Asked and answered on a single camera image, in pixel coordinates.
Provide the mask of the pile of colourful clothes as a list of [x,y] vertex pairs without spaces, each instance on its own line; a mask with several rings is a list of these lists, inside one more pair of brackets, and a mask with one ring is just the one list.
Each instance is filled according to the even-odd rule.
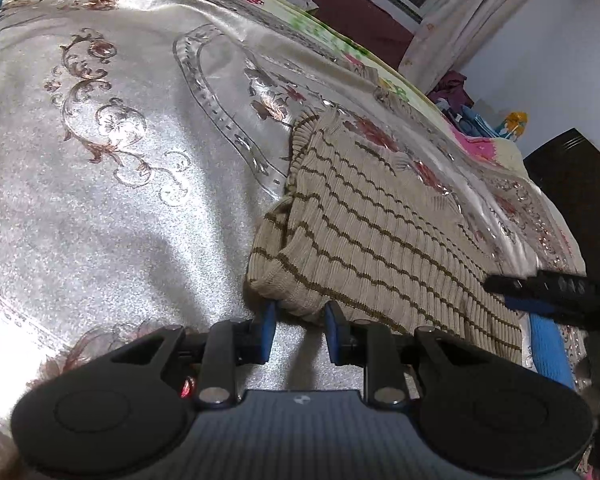
[[450,70],[427,93],[427,98],[466,136],[516,142],[526,130],[528,114],[511,112],[499,125],[492,127],[474,109],[475,101],[466,92],[465,81],[465,75]]

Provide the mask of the blue knit garment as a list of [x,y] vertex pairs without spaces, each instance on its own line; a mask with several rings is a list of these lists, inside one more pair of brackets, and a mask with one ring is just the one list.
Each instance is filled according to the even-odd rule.
[[562,333],[557,325],[552,320],[533,313],[529,315],[529,324],[531,355],[536,371],[541,376],[574,390],[576,385]]

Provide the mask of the dark wooden furniture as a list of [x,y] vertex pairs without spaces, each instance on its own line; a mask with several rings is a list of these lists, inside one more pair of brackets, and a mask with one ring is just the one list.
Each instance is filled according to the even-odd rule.
[[524,166],[565,218],[588,275],[600,279],[600,150],[571,128],[526,156]]

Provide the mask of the maroon headboard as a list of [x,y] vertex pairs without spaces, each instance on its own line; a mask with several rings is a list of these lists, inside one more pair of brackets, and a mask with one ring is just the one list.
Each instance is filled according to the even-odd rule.
[[313,0],[323,23],[376,54],[395,70],[413,35],[372,0]]

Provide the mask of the beige curtain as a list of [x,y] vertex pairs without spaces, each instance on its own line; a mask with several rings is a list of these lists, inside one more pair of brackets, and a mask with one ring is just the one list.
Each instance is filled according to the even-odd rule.
[[427,0],[399,72],[421,92],[431,91],[502,28],[528,0]]

